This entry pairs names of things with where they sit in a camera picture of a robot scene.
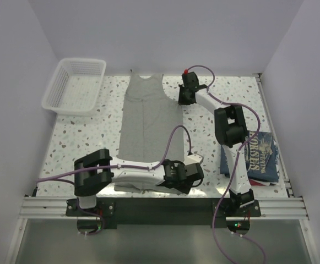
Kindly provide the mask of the grey tank top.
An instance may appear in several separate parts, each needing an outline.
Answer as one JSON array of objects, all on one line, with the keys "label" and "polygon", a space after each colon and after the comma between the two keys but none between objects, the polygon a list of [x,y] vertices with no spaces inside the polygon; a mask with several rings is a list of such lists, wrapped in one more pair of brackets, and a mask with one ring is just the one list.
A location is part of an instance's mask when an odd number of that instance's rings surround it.
[{"label": "grey tank top", "polygon": [[142,78],[131,73],[123,103],[117,157],[134,162],[158,162],[163,157],[185,158],[181,106],[162,86],[162,74]]}]

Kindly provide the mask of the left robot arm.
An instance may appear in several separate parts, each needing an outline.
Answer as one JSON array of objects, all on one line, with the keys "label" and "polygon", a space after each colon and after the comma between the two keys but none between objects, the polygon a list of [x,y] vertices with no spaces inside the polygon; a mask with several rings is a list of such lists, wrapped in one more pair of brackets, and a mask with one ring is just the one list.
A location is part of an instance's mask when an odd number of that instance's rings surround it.
[{"label": "left robot arm", "polygon": [[154,191],[188,194],[204,178],[203,157],[190,153],[184,161],[165,159],[162,162],[134,162],[110,156],[101,149],[74,162],[74,195],[78,209],[86,216],[97,211],[96,195],[113,184],[115,191]]}]

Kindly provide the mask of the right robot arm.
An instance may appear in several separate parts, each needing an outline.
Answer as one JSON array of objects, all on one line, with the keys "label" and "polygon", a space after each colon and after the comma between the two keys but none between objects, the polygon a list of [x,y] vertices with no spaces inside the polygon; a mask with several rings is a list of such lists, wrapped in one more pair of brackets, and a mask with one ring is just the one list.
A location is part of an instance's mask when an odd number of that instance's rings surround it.
[{"label": "right robot arm", "polygon": [[198,104],[214,116],[214,132],[218,143],[223,147],[230,173],[227,187],[230,195],[229,210],[241,216],[254,203],[254,194],[247,175],[244,158],[248,131],[242,104],[227,103],[210,93],[209,87],[199,83],[195,72],[185,70],[182,74],[178,103],[181,105]]}]

